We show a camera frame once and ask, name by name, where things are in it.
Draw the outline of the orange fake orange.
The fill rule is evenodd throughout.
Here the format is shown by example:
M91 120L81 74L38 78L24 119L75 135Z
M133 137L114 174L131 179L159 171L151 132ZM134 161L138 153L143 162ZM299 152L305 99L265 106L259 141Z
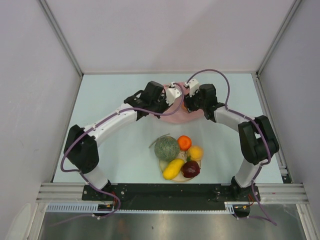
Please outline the orange fake orange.
M191 138L186 135L181 135L177 142L181 151L187 151L192 146Z

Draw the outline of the pink plastic bag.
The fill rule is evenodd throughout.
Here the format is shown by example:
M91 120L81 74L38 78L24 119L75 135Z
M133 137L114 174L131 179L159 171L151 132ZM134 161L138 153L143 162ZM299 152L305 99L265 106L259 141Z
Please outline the pink plastic bag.
M189 94L189 89L185 88L184 83L183 82L179 82L179 84L183 87L183 92L184 94ZM166 110L164 113L171 113L174 110L177 109L177 107L179 107L180 102L181 102L182 97L179 97L175 100L175 102L173 103L173 105ZM197 111L194 112L188 112L187 110L182 109L182 105L179 107L178 111L175 112L172 115L168 115L168 116L160 116L159 120L166 122L166 123L171 123L171 124L184 124L184 123L188 123L197 119L202 119L204 118L204 112L199 109Z

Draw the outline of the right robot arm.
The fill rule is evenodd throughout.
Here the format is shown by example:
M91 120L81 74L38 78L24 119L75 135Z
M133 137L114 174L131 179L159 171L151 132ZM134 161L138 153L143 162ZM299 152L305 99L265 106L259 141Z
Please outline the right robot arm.
M270 120L265 115L249 117L230 109L226 103L218 102L213 84L200 85L195 81L186 82L184 86L189 90L184 96L184 106L188 112L202 110L207 120L238 133L243 161L231 179L230 194L235 200L242 201L255 193L252 185L262 167L268 165L280 149Z

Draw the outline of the yellow fake mango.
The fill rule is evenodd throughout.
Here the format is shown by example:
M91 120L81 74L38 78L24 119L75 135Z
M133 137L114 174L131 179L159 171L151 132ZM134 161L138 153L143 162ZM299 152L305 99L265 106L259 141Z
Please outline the yellow fake mango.
M185 164L185 161L181 158L176 158L172 160L164 169L162 173L163 178L165 180L174 179L179 174L184 164Z

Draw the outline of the green fake melon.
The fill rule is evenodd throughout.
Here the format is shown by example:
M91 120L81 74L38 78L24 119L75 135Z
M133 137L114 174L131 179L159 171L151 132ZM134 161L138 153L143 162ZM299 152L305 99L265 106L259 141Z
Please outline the green fake melon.
M155 156L166 162L174 160L180 153L178 141L169 133L155 139L148 148L153 148Z

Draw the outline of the yellow fake fruit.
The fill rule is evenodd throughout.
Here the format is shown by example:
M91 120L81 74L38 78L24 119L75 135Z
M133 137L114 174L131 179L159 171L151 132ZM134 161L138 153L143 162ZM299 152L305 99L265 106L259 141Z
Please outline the yellow fake fruit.
M188 150L187 150L187 157L186 161L196 161L199 162L202 160L203 155L204 155L204 150L202 147L198 145L192 145Z

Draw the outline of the dark red fake apple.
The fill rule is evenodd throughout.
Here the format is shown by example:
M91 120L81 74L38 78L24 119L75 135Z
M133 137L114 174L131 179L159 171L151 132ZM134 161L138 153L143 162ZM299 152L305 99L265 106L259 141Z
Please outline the dark red fake apple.
M182 168L181 172L185 178L194 178L200 174L201 168L196 161L188 161L186 162Z

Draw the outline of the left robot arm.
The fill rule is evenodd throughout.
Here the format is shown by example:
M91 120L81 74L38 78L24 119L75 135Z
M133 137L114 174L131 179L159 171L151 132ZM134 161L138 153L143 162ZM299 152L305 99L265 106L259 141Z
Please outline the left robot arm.
M115 111L86 127L75 124L68 132L60 167L68 159L84 180L94 186L93 194L100 200L110 196L109 180L99 167L99 146L113 133L148 114L162 116L181 92L173 84L165 88L150 81L143 90L127 97Z

